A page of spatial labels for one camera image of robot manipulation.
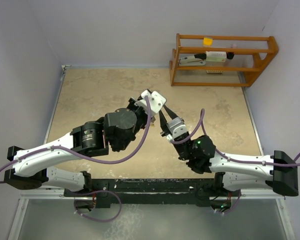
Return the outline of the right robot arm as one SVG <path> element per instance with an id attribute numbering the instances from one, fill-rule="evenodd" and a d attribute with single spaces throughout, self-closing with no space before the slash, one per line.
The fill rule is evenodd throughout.
<path id="1" fill-rule="evenodd" d="M 276 150 L 261 156 L 223 153 L 207 134 L 192 139 L 194 133 L 188 131 L 184 120 L 168 107 L 164 109 L 171 120 L 167 121 L 163 112 L 159 112 L 161 135 L 193 172 L 214 174 L 212 190 L 216 195 L 258 188 L 287 197 L 299 195 L 298 167 L 285 152 Z"/>

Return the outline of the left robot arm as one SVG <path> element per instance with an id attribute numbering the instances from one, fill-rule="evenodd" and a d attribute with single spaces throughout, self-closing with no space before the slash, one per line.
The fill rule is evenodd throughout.
<path id="1" fill-rule="evenodd" d="M 138 153 L 149 132 L 151 120 L 161 111 L 166 100 L 153 92 L 131 98 L 126 108 L 119 108 L 94 121 L 75 127 L 64 136 L 31 149 L 11 146 L 7 159 L 10 169 L 4 172 L 3 183 L 18 190 L 52 186 L 88 196 L 93 191 L 91 175 L 86 171 L 70 172 L 56 168 L 63 162 L 88 160 L 103 165 L 126 162 Z M 124 151 L 143 129 L 143 136 L 133 152 L 118 160 L 101 160 L 109 151 Z"/>

